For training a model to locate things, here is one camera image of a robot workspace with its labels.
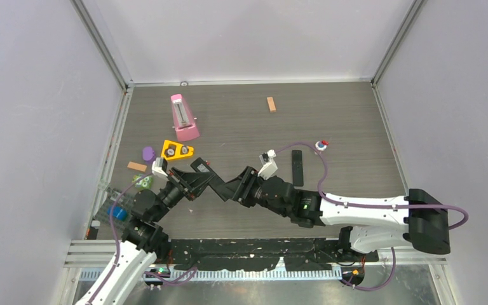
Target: black remote control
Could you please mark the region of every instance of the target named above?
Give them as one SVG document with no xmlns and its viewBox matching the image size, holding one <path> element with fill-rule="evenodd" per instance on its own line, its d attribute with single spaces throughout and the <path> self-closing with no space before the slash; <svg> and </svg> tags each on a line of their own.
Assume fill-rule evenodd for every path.
<svg viewBox="0 0 488 305">
<path fill-rule="evenodd" d="M 293 185 L 304 186 L 304 168 L 302 167 L 302 151 L 292 151 Z"/>
</svg>

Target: white wall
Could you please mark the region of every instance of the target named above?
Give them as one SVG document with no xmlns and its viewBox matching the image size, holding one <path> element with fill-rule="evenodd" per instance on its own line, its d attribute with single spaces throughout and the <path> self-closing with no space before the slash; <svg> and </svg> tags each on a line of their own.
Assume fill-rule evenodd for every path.
<svg viewBox="0 0 488 305">
<path fill-rule="evenodd" d="M 87 2 L 122 70 L 167 83 L 370 79 L 412 0 Z"/>
<path fill-rule="evenodd" d="M 470 213 L 449 262 L 461 304 L 488 304 L 488 1 L 429 0 L 379 89 L 409 186 Z"/>
<path fill-rule="evenodd" d="M 49 304 L 120 98 L 69 0 L 0 0 L 0 304 Z"/>
</svg>

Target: black base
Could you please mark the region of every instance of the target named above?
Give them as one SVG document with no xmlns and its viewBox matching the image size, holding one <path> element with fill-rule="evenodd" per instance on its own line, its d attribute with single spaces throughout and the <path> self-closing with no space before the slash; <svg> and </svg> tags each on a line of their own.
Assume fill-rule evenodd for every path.
<svg viewBox="0 0 488 305">
<path fill-rule="evenodd" d="M 329 263 L 348 265 L 364 255 L 341 256 L 337 240 L 326 238 L 261 238 L 223 240 L 172 240 L 173 263 L 177 270 L 195 265 L 199 270 L 236 271 L 272 270 L 283 257 L 287 271 L 329 270 Z M 366 256 L 367 262 L 379 261 L 377 252 Z M 168 257 L 159 261 L 164 264 Z"/>
<path fill-rule="evenodd" d="M 304 168 L 302 167 L 302 151 L 292 151 L 293 185 L 304 186 Z"/>
</svg>

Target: yellow triangular object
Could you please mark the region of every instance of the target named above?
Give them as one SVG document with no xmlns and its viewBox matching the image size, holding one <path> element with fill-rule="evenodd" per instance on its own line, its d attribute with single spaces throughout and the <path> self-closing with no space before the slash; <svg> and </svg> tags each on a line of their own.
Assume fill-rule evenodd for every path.
<svg viewBox="0 0 488 305">
<path fill-rule="evenodd" d="M 193 156 L 194 149 L 181 143 L 165 140 L 161 149 L 162 158 L 167 161 L 186 159 Z"/>
</svg>

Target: blue object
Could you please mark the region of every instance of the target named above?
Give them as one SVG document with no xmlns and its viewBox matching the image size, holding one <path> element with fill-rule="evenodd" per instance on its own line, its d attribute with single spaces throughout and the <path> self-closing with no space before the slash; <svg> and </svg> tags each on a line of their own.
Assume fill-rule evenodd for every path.
<svg viewBox="0 0 488 305">
<path fill-rule="evenodd" d="M 107 209 L 107 214 L 109 215 L 110 213 L 111 207 Z M 124 221 L 126 219 L 126 216 L 128 216 L 128 212 L 126 212 L 126 210 L 120 207 L 115 207 L 113 209 L 113 217 L 117 218 L 118 220 Z"/>
</svg>

